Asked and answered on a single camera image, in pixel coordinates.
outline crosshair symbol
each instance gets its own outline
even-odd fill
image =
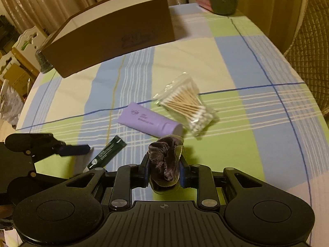
[[[161,204],[160,207],[161,207],[162,209],[166,209],[166,208],[169,207],[169,205],[168,205],[168,204]]]

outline open cardboard box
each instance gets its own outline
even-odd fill
[[[71,16],[41,52],[62,77],[174,41],[167,0],[103,0]]]

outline black circular joint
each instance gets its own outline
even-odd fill
[[[74,205],[65,200],[50,200],[38,206],[37,215],[46,221],[60,221],[70,217],[74,209]]]
[[[253,211],[259,219],[270,223],[280,223],[291,216],[291,209],[284,203],[275,200],[257,203]]]

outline checkered tablecloth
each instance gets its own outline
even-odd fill
[[[329,246],[329,130],[307,86],[269,39],[245,16],[211,14],[196,4],[170,8],[175,42],[113,58],[66,79],[39,75],[19,132],[51,132],[68,144],[94,147],[88,157],[52,156],[37,171],[60,177],[81,172],[115,136],[128,145],[107,166],[139,163],[154,140],[117,123],[130,102],[166,115],[151,99],[188,72],[219,122],[199,138],[185,135],[187,160],[213,171],[235,167],[299,196],[316,215],[312,246]],[[179,189],[160,197],[134,189],[134,199],[195,199]]]

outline yellow stripe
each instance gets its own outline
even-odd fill
[[[118,74],[118,78],[116,79],[116,84],[113,88],[113,94],[112,94],[112,107],[111,109],[114,109],[114,105],[115,105],[115,95],[116,95],[116,88],[118,87],[119,84],[119,80],[120,80],[120,75],[121,75],[121,69],[124,63],[124,60],[126,59],[126,55],[123,56],[121,65],[119,67],[119,74]],[[109,143],[109,136],[110,136],[110,129],[111,129],[111,123],[112,123],[112,111],[110,110],[110,122],[109,122],[109,127],[107,129],[107,134],[106,134],[106,145]]]

